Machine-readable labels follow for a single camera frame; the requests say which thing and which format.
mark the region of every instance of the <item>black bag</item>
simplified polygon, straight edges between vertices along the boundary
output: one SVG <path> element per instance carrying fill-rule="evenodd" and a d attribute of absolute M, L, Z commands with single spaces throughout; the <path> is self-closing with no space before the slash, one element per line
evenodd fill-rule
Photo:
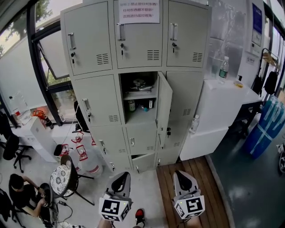
<path fill-rule="evenodd" d="M 265 82 L 264 89 L 270 95 L 275 92 L 277 78 L 278 78 L 278 73 L 271 71 Z"/>
<path fill-rule="evenodd" d="M 74 110 L 75 110 L 75 112 L 76 112 L 77 106 L 78 106 L 78 101 L 74 102 Z M 76 126 L 76 129 L 81 129 L 81 127 L 82 127 L 83 128 L 83 129 L 81 129 L 82 131 L 89 132 L 88 126 L 87 126 L 87 124 L 85 122 L 85 119 L 84 119 L 84 117 L 82 115 L 82 112 L 81 112 L 79 106 L 78 106 L 77 113 L 76 113 L 76 119 L 80 123 L 80 125 Z"/>

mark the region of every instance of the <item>open locker door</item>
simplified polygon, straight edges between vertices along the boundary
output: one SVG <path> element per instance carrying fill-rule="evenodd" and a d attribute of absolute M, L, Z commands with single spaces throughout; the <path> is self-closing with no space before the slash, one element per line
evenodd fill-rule
<path fill-rule="evenodd" d="M 157 134 L 159 138 L 159 146 L 163 147 L 167 132 L 173 91 L 162 72 L 158 72 L 158 77 L 159 95 L 157 107 Z"/>

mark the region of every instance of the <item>poster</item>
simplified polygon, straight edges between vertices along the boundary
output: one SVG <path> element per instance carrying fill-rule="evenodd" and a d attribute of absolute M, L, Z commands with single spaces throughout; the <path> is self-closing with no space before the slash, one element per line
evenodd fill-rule
<path fill-rule="evenodd" d="M 120 24 L 159 23 L 159 0 L 119 0 Z"/>

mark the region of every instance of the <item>shelf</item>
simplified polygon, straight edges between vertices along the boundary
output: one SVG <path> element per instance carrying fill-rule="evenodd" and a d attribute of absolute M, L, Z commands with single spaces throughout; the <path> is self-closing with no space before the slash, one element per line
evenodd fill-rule
<path fill-rule="evenodd" d="M 149 99 L 157 97 L 157 80 L 155 81 L 151 92 L 142 94 L 123 94 L 123 100 L 137 100 L 137 99 Z"/>
<path fill-rule="evenodd" d="M 147 112 L 142 108 L 137 108 L 134 112 L 126 112 L 126 124 L 153 122 L 155 117 L 155 108 Z"/>

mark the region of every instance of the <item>sneaker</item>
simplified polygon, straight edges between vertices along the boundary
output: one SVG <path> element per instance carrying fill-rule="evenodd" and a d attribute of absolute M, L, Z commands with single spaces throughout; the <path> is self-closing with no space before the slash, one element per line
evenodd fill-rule
<path fill-rule="evenodd" d="M 138 209 L 135 214 L 135 220 L 137 226 L 144 227 L 144 211 L 142 209 Z"/>

